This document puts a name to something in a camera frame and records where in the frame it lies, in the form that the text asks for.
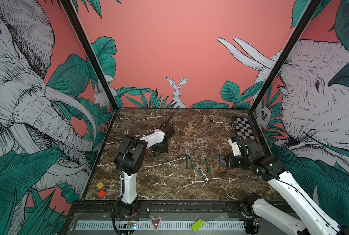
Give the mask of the orange small block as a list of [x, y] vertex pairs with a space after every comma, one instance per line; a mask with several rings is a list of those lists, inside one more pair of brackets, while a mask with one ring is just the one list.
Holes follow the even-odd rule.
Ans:
[[97, 184], [97, 188], [98, 188], [98, 189], [101, 189], [103, 186], [104, 186], [104, 184], [103, 184], [102, 182], [99, 182], [99, 183]]

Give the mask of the black front mounting rail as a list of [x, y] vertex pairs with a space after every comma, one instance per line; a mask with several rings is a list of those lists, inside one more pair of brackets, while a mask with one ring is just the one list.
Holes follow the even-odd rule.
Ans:
[[[115, 200], [79, 200], [73, 203], [68, 213], [101, 213], [111, 217]], [[240, 200], [138, 200], [138, 213], [134, 218], [150, 218], [187, 213], [194, 215], [227, 214], [230, 218], [246, 219]]]

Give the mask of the blue carving knife front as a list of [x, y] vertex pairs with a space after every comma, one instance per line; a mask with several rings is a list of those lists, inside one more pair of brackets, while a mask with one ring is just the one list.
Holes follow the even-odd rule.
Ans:
[[202, 171], [201, 168], [200, 168], [200, 165], [199, 165], [198, 161], [196, 162], [196, 166], [197, 166], [197, 169], [198, 169], [198, 171], [199, 171], [199, 173], [200, 173], [200, 176], [201, 176], [203, 182], [206, 184], [206, 183], [207, 183], [206, 178], [205, 178], [205, 176], [204, 176], [204, 174], [203, 174], [203, 171]]

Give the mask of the right black frame post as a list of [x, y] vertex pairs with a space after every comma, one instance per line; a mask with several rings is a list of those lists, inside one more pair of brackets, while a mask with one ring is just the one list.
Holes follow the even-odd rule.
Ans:
[[284, 62], [288, 58], [288, 56], [291, 54], [293, 48], [295, 47], [295, 44], [299, 40], [300, 36], [304, 32], [305, 28], [307, 27], [308, 23], [310, 22], [312, 16], [314, 15], [315, 11], [321, 4], [321, 0], [312, 0], [309, 1], [306, 5], [306, 8], [304, 9], [296, 27], [294, 28], [294, 31], [292, 32], [288, 42], [286, 43], [285, 47], [282, 50], [282, 53], [280, 54], [277, 62], [275, 63], [273, 69], [271, 70], [268, 78], [266, 79], [265, 83], [263, 84], [260, 92], [258, 93], [257, 98], [254, 100], [253, 105], [250, 107], [250, 112], [253, 113], [257, 107], [259, 106], [260, 101], [263, 99], [263, 96], [267, 92], [268, 88], [270, 87], [273, 80], [276, 78], [276, 76], [279, 73], [279, 70], [283, 66]]

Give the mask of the black frame post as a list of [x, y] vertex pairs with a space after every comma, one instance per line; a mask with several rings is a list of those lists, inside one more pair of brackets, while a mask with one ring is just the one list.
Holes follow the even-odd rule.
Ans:
[[93, 68], [93, 70], [96, 73], [96, 76], [98, 78], [98, 80], [100, 81], [106, 96], [108, 97], [108, 100], [112, 106], [112, 109], [114, 112], [118, 111], [118, 106], [117, 103], [110, 91], [110, 86], [106, 81], [106, 78], [104, 76], [103, 70], [99, 64], [99, 61], [96, 58], [96, 55], [93, 51], [93, 48], [88, 40], [88, 37], [84, 31], [84, 28], [79, 20], [79, 17], [74, 9], [73, 3], [72, 1], [68, 1], [68, 0], [61, 0], [60, 1], [62, 4], [62, 7], [64, 8], [66, 15], [86, 53], [86, 56], [91, 64], [91, 67]]
[[260, 101], [263, 99], [263, 96], [267, 92], [268, 88], [270, 87], [273, 80], [276, 78], [276, 76], [279, 73], [279, 70], [283, 66], [284, 62], [288, 58], [288, 56], [291, 54], [293, 48], [295, 47], [295, 44], [299, 40], [300, 36], [304, 32], [305, 28], [307, 27], [308, 23], [310, 22], [312, 16], [314, 15], [315, 11], [321, 4], [321, 0], [312, 0], [309, 1], [306, 5], [306, 8], [304, 9], [296, 27], [294, 28], [294, 31], [292, 32], [288, 42], [286, 43], [285, 47], [282, 50], [282, 53], [280, 54], [277, 62], [275, 63], [273, 69], [271, 70], [268, 78], [266, 79], [265, 83], [263, 84], [260, 92], [258, 93], [257, 98], [254, 100], [253, 105], [250, 107], [250, 112], [253, 113], [257, 107], [259, 106]]

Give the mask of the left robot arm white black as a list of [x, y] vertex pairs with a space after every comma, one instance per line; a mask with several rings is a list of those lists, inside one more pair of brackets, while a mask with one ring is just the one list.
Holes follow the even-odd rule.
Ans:
[[138, 212], [136, 179], [147, 149], [154, 154], [169, 151], [169, 140], [175, 134], [170, 124], [171, 119], [172, 116], [159, 127], [142, 135], [126, 135], [115, 154], [114, 163], [121, 180], [121, 192], [117, 199], [117, 206], [125, 217], [132, 217]]

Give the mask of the small circuit board green led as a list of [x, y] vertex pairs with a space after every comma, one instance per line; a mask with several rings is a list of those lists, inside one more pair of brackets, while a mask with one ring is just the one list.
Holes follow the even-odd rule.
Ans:
[[128, 230], [136, 230], [138, 228], [138, 223], [136, 222], [128, 222], [124, 225], [124, 229]]

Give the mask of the red small block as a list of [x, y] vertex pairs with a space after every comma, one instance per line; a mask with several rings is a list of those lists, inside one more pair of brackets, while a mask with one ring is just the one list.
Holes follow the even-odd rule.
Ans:
[[106, 192], [104, 190], [100, 190], [100, 192], [98, 193], [98, 196], [100, 198], [104, 198], [105, 195], [106, 195]]

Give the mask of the green carving knife middle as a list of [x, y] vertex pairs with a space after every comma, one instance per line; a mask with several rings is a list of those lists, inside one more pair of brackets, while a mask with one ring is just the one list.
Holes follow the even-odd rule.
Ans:
[[192, 158], [191, 158], [189, 150], [188, 150], [188, 158], [189, 158], [189, 161], [190, 161], [190, 164], [191, 164], [191, 168], [194, 170], [194, 165], [193, 165], [193, 161], [192, 161]]

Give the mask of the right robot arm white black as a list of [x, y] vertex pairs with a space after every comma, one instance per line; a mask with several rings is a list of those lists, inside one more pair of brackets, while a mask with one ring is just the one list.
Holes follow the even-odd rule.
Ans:
[[249, 235], [258, 233], [259, 218], [275, 225], [287, 235], [349, 235], [347, 225], [339, 225], [327, 215], [299, 186], [279, 159], [260, 152], [254, 139], [230, 138], [232, 154], [226, 156], [228, 168], [250, 170], [269, 183], [290, 205], [298, 218], [269, 204], [256, 193], [242, 199], [238, 212], [245, 217]]

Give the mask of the green carving knife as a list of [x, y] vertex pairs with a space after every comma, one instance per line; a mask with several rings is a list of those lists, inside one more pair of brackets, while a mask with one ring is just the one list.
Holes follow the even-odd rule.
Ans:
[[194, 165], [193, 165], [193, 161], [192, 161], [192, 158], [191, 158], [189, 150], [188, 150], [188, 158], [189, 158], [189, 161], [190, 161], [190, 164], [191, 164], [191, 168], [194, 170]]
[[206, 156], [205, 152], [203, 152], [203, 158], [204, 158], [204, 161], [205, 161], [205, 164], [206, 164], [207, 173], [209, 173], [210, 172], [210, 168], [209, 168], [209, 163], [208, 163], [208, 159], [207, 159], [207, 156]]

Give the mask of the black white checkerboard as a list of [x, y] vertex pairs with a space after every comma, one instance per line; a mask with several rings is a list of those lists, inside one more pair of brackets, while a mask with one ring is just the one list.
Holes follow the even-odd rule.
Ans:
[[237, 137], [242, 139], [252, 139], [254, 140], [254, 133], [251, 128], [249, 119], [246, 117], [232, 117], [232, 129]]

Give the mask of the green carving knife right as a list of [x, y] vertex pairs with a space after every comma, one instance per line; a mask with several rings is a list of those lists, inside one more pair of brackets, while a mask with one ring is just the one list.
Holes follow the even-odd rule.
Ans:
[[208, 163], [208, 159], [207, 159], [207, 156], [206, 156], [205, 152], [203, 152], [203, 158], [204, 158], [204, 161], [205, 161], [205, 164], [206, 164], [207, 173], [209, 173], [210, 172], [210, 168], [209, 168], [209, 163]]

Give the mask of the triangular warning sticker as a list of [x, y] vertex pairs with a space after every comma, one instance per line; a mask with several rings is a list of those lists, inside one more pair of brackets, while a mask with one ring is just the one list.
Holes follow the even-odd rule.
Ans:
[[162, 221], [162, 218], [161, 218], [161, 217], [153, 218], [153, 219], [150, 220], [150, 222], [151, 222], [151, 224], [152, 224], [152, 226], [153, 226], [153, 228], [154, 228], [155, 231], [158, 230], [161, 221]]

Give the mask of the left black frame post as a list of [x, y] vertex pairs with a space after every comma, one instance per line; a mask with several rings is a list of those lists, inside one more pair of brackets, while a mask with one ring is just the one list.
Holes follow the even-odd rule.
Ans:
[[79, 20], [79, 17], [74, 9], [73, 3], [72, 1], [68, 1], [68, 0], [61, 0], [60, 1], [62, 4], [62, 7], [64, 8], [66, 15], [86, 53], [86, 56], [91, 64], [91, 67], [93, 68], [93, 70], [96, 73], [96, 76], [98, 78], [98, 80], [100, 81], [106, 96], [108, 97], [108, 100], [112, 106], [112, 109], [114, 112], [118, 111], [118, 106], [117, 103], [110, 91], [110, 86], [106, 81], [106, 78], [104, 76], [103, 70], [99, 64], [99, 61], [96, 58], [96, 55], [93, 51], [93, 48], [88, 40], [88, 37], [84, 31], [84, 28]]

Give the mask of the green sticky note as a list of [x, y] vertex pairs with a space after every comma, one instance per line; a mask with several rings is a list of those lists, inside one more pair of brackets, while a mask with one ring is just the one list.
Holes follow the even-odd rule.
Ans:
[[192, 231], [195, 233], [197, 232], [199, 229], [201, 229], [204, 226], [204, 223], [201, 219], [198, 219], [192, 226], [191, 229]]

